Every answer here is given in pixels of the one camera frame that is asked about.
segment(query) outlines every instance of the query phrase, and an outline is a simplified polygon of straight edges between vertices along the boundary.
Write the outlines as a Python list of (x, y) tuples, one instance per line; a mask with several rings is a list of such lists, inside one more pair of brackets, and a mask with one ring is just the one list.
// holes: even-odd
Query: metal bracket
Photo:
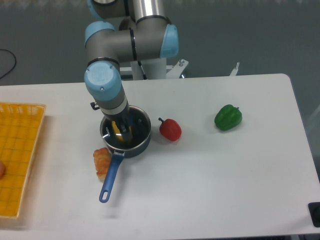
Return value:
[(167, 72), (166, 79), (179, 79), (188, 64), (189, 62), (187, 60), (180, 59), (176, 65)]

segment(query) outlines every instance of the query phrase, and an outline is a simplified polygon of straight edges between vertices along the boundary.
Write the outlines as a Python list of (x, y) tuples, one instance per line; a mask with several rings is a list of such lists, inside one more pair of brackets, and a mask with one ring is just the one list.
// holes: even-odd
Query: black object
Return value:
[(320, 202), (310, 202), (308, 207), (313, 226), (320, 228)]
[(94, 101), (93, 101), (93, 102), (90, 102), (90, 105), (91, 105), (91, 107), (92, 107), (93, 110), (98, 110), (98, 109), (100, 109), (99, 106), (96, 106), (96, 103), (95, 103)]
[(256, 236), (247, 237), (245, 240), (290, 240), (290, 236)]
[(13, 64), (13, 66), (11, 67), (11, 69), (10, 69), (9, 71), (7, 71), (5, 74), (3, 74), (2, 76), (0, 76), (0, 79), (2, 79), (3, 77), (5, 77), (6, 75), (8, 75), (8, 74), (16, 67), (16, 65), (17, 65), (17, 58), (16, 58), (16, 55), (15, 55), (12, 51), (10, 51), (10, 50), (0, 49), (0, 51), (8, 52), (8, 53), (10, 53), (10, 54), (13, 56), (13, 58), (14, 58), (14, 64)]

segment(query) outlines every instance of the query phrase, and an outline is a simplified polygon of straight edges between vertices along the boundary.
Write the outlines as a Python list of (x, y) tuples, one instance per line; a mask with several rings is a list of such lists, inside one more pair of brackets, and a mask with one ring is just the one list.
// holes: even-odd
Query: light blue joint cover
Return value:
[(92, 14), (92, 16), (94, 16), (94, 18), (98, 19), (98, 20), (103, 20), (102, 17), (99, 16), (99, 14), (96, 12), (94, 6), (92, 6), (92, 2), (91, 0), (86, 0), (86, 3), (88, 4), (90, 13)]
[(121, 76), (107, 61), (96, 61), (84, 73), (86, 89), (96, 101), (109, 101), (121, 90)]
[(165, 29), (164, 38), (160, 51), (160, 58), (170, 58), (179, 52), (179, 38), (177, 27), (168, 24)]
[(84, 46), (86, 46), (88, 39), (93, 34), (95, 34), (96, 32), (99, 32), (101, 30), (106, 30), (106, 29), (111, 29), (111, 30), (115, 31), (115, 27), (109, 22), (95, 21), (95, 22), (89, 24), (89, 26), (87, 26), (86, 29), (85, 29)]

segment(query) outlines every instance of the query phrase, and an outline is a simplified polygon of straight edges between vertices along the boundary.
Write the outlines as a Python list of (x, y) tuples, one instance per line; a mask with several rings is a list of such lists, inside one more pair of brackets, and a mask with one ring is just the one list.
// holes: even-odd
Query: black cable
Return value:
[(13, 58), (14, 58), (14, 65), (12, 66), (12, 68), (11, 68), (9, 71), (7, 71), (5, 74), (3, 74), (2, 76), (0, 76), (0, 79), (2, 79), (2, 78), (4, 78), (5, 76), (7, 76), (7, 75), (16, 67), (16, 65), (17, 65), (17, 58), (16, 58), (16, 55), (15, 55), (12, 51), (10, 51), (10, 50), (8, 50), (8, 49), (0, 48), (0, 51), (8, 52), (8, 53), (10, 53), (10, 54), (13, 56)]

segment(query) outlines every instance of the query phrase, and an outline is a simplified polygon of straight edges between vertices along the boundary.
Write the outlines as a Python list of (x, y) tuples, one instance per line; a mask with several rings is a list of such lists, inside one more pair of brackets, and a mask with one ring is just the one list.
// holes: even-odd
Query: white table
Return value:
[[(18, 220), (0, 239), (201, 239), (319, 233), (308, 203), (320, 185), (290, 79), (283, 74), (123, 82), (152, 124), (148, 148), (125, 159), (99, 202), (92, 154), (104, 147), (102, 113), (84, 83), (0, 87), (0, 101), (46, 104)], [(221, 132), (216, 113), (240, 107)], [(176, 120), (178, 142), (159, 133)]]

